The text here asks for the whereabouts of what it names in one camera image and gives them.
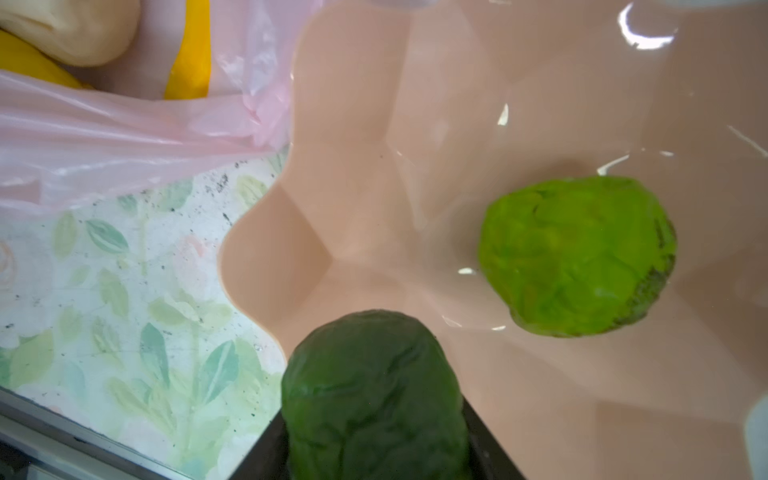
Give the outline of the green fake lime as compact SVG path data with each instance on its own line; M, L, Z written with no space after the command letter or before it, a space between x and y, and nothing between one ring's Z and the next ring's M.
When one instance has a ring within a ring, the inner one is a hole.
M397 311L312 331L281 381L295 479L468 479L457 376L432 332Z

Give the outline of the pink flower-shaped bowl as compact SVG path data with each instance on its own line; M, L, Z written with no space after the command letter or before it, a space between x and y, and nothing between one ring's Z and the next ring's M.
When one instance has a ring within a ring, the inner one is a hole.
M292 93L283 171L218 260L283 352L400 311L527 478L766 477L765 2L336 1ZM528 333L480 274L485 211L599 173L657 196L675 269L632 326Z

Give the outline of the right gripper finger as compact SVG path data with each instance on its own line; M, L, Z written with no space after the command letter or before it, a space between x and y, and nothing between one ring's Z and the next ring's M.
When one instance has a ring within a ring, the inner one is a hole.
M467 399L463 400L462 413L469 436L469 479L524 480L525 476Z

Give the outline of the pink plastic bag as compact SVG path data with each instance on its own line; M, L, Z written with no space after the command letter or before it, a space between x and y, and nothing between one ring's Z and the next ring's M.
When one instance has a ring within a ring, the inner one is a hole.
M42 216L281 149L318 1L208 1L208 93L148 100L1 67L1 212Z

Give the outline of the beige fake garlic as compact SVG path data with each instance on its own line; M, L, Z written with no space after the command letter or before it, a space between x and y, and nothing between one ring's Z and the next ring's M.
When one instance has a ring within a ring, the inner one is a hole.
M130 47L141 3L132 0L6 0L1 28L76 67L107 64Z

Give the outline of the bright green fake fruit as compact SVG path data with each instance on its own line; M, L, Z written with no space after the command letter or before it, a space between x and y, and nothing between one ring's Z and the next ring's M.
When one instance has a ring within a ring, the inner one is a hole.
M642 320L673 272L677 234L658 198L632 178L529 185L492 202L480 270L520 328L604 334Z

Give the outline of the yellow fake fruit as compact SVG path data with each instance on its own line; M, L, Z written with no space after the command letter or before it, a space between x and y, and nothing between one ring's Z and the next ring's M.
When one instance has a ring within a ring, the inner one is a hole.
M4 70L74 88L148 100L207 95L211 75L211 4L139 1L141 17L129 49L94 67L61 63L1 28Z

